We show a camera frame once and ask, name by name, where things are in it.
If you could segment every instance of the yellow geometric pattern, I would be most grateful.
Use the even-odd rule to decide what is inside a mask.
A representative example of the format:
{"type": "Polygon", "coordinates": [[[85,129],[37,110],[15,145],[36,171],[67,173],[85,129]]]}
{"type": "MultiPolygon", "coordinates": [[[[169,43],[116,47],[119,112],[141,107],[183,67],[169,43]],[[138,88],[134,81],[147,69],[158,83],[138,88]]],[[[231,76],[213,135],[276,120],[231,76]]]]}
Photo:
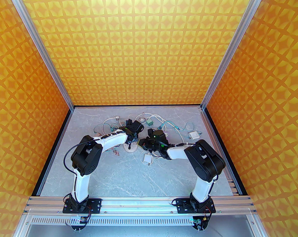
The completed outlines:
{"type": "Polygon", "coordinates": [[[0,0],[0,236],[12,236],[68,107],[11,0],[0,0]]]}
{"type": "Polygon", "coordinates": [[[298,236],[298,0],[263,0],[207,106],[270,236],[298,236]]]}
{"type": "Polygon", "coordinates": [[[75,105],[200,104],[249,0],[24,0],[75,105]]]}

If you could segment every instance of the black edge trim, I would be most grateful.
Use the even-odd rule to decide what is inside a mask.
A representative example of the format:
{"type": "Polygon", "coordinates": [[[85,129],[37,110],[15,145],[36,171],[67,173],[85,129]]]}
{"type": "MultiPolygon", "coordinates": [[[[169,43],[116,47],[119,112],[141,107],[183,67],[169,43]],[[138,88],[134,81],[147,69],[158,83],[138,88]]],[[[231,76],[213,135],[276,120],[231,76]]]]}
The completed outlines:
{"type": "MultiPolygon", "coordinates": [[[[200,104],[185,104],[183,106],[200,106],[200,104]]],[[[177,106],[177,105],[75,105],[75,107],[113,107],[113,106],[177,106]]]]}
{"type": "Polygon", "coordinates": [[[63,132],[63,130],[64,130],[64,128],[65,128],[65,125],[66,125],[66,123],[67,123],[67,121],[68,121],[68,119],[69,119],[69,117],[70,117],[70,114],[71,114],[71,111],[68,110],[68,113],[67,113],[67,115],[65,116],[65,119],[64,119],[64,121],[63,121],[63,123],[62,123],[62,125],[61,125],[60,130],[59,130],[59,133],[58,133],[58,135],[57,135],[57,137],[56,137],[56,139],[55,139],[55,141],[54,141],[54,143],[53,143],[53,146],[52,146],[52,148],[51,148],[51,150],[50,150],[50,153],[49,153],[49,155],[48,155],[48,158],[47,158],[47,160],[46,160],[46,163],[45,163],[44,167],[42,168],[42,171],[41,171],[41,173],[40,173],[40,176],[39,176],[39,178],[38,178],[38,181],[37,181],[37,183],[36,183],[36,185],[35,185],[34,191],[33,191],[33,193],[31,194],[33,197],[34,197],[34,196],[40,196],[40,194],[38,194],[39,187],[40,187],[41,183],[43,182],[45,173],[46,173],[47,168],[48,168],[48,166],[49,166],[49,163],[50,163],[50,161],[51,161],[51,159],[52,159],[53,153],[54,153],[54,151],[55,151],[55,149],[56,149],[56,147],[57,147],[57,144],[58,144],[58,142],[59,142],[59,140],[60,140],[60,137],[61,137],[61,135],[62,135],[62,132],[63,132]]]}
{"type": "Polygon", "coordinates": [[[226,148],[225,144],[223,143],[223,141],[221,139],[221,136],[220,136],[220,134],[219,134],[219,132],[218,132],[216,126],[215,126],[215,123],[213,122],[213,120],[212,120],[212,118],[211,118],[211,116],[210,116],[209,111],[207,110],[207,108],[205,108],[205,113],[206,113],[206,116],[208,117],[209,122],[210,122],[210,124],[211,124],[211,126],[212,126],[212,128],[213,128],[213,130],[215,132],[215,135],[216,135],[216,137],[217,137],[217,139],[219,141],[219,144],[221,145],[221,148],[222,148],[222,150],[223,150],[223,152],[224,152],[224,154],[225,154],[225,156],[227,158],[227,161],[228,161],[228,164],[231,167],[232,173],[235,176],[236,181],[237,181],[237,183],[238,183],[238,185],[240,187],[240,190],[241,190],[241,193],[242,193],[240,195],[247,196],[248,195],[247,194],[247,191],[246,191],[246,189],[245,189],[245,187],[244,187],[244,185],[243,185],[243,183],[241,181],[241,178],[240,178],[240,176],[239,176],[239,174],[238,174],[238,172],[236,170],[236,167],[235,167],[235,165],[233,164],[233,162],[231,160],[231,157],[230,157],[230,155],[229,155],[229,153],[227,151],[227,148],[226,148]]]}

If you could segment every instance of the gray marble surface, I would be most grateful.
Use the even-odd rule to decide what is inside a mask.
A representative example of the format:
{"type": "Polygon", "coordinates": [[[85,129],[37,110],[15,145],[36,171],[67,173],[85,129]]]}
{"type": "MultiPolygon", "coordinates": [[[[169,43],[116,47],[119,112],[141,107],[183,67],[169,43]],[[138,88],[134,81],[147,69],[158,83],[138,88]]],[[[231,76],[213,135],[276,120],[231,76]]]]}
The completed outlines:
{"type": "MultiPolygon", "coordinates": [[[[53,165],[41,192],[41,196],[61,197],[70,193],[73,187],[73,174],[63,166],[65,153],[75,144],[78,144],[85,135],[94,136],[93,129],[97,124],[113,116],[124,119],[132,119],[142,112],[159,114],[166,120],[173,121],[176,125],[184,127],[189,121],[195,124],[195,130],[202,132],[201,139],[211,146],[210,137],[201,119],[198,106],[135,106],[135,107],[95,107],[75,108],[69,125],[65,131],[60,147],[57,151],[53,165]]],[[[157,128],[160,125],[155,118],[154,124],[145,125],[140,133],[140,138],[147,136],[148,128],[157,128]]],[[[110,129],[105,126],[105,133],[110,129]]],[[[180,136],[171,126],[167,126],[169,143],[180,143],[180,136]]],[[[182,132],[185,142],[189,140],[187,132],[182,132]]],[[[89,195],[93,197],[164,197],[164,196],[188,196],[196,181],[196,174],[189,161],[184,159],[166,160],[154,159],[153,164],[146,166],[140,160],[143,151],[138,147],[137,151],[128,153],[123,146],[116,148],[119,156],[113,151],[104,152],[97,169],[92,173],[89,183],[89,195]]],[[[68,154],[66,164],[71,167],[68,154]]],[[[211,195],[231,196],[232,192],[226,176],[222,173],[215,183],[211,195]]]]}

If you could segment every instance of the electrical connector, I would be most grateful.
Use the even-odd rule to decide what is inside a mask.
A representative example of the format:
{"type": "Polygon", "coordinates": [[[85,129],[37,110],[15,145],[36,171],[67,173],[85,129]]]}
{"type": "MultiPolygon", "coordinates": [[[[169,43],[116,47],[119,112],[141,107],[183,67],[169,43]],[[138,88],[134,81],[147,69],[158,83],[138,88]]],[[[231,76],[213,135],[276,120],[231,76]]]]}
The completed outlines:
{"type": "Polygon", "coordinates": [[[148,126],[152,126],[153,125],[153,121],[150,118],[146,120],[146,123],[147,123],[148,126]]]}
{"type": "Polygon", "coordinates": [[[199,139],[199,134],[197,131],[193,131],[193,132],[189,132],[188,136],[190,139],[194,140],[194,139],[199,139]]]}

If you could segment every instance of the black mounting plate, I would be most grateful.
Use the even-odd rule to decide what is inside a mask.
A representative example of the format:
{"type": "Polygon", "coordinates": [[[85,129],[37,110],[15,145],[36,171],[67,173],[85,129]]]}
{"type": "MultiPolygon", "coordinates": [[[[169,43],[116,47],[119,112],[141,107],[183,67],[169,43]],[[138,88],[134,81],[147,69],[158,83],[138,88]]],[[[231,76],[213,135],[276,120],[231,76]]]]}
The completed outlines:
{"type": "MultiPolygon", "coordinates": [[[[71,213],[71,214],[78,213],[77,211],[73,210],[68,205],[69,205],[69,199],[67,198],[65,200],[65,204],[63,206],[62,213],[71,213]]],[[[100,208],[102,207],[102,199],[101,198],[89,198],[86,206],[91,207],[91,214],[99,214],[100,208]]],[[[83,213],[89,213],[89,210],[86,209],[83,213]]]]}
{"type": "Polygon", "coordinates": [[[209,198],[208,202],[204,205],[204,209],[199,210],[199,212],[195,212],[192,209],[191,203],[190,203],[190,199],[189,198],[177,198],[175,199],[176,204],[174,204],[174,206],[176,206],[177,209],[177,213],[178,214],[187,214],[187,213],[215,213],[216,209],[215,209],[215,205],[214,202],[212,201],[211,198],[209,198]]]}

